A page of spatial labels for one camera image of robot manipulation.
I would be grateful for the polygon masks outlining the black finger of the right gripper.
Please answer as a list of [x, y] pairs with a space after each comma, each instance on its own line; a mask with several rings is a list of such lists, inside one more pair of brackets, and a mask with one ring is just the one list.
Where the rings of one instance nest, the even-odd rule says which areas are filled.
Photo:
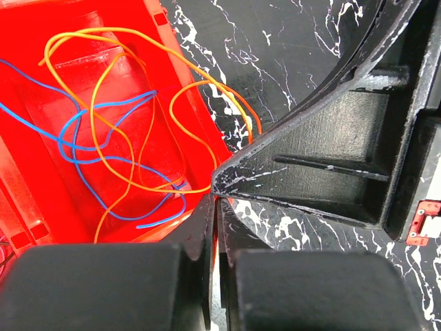
[[363, 6], [324, 81], [212, 190], [426, 241], [440, 234], [440, 2]]

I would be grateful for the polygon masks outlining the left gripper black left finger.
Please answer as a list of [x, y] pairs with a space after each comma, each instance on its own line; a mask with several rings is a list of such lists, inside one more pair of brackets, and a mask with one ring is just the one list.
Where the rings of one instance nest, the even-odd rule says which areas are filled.
[[1, 287], [2, 330], [208, 330], [216, 202], [157, 243], [42, 245]]

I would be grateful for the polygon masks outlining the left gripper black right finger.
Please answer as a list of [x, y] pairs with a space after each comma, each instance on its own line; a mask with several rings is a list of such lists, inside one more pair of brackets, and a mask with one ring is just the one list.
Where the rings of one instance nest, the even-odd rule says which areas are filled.
[[279, 252], [217, 205], [229, 330], [424, 330], [398, 271], [372, 252]]

